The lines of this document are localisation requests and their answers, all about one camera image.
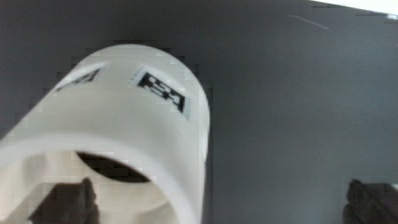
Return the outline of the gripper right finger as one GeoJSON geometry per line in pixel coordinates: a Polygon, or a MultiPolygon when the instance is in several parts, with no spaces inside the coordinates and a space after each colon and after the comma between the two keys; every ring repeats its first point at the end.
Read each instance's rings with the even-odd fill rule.
{"type": "Polygon", "coordinates": [[[392,184],[353,180],[344,224],[398,224],[398,189],[392,184]]]}

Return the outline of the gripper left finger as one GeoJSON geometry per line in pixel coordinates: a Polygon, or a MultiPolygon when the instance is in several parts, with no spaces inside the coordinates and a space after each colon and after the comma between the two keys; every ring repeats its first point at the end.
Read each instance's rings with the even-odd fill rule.
{"type": "Polygon", "coordinates": [[[33,224],[100,224],[97,193],[90,179],[61,183],[29,217],[33,224]]]}

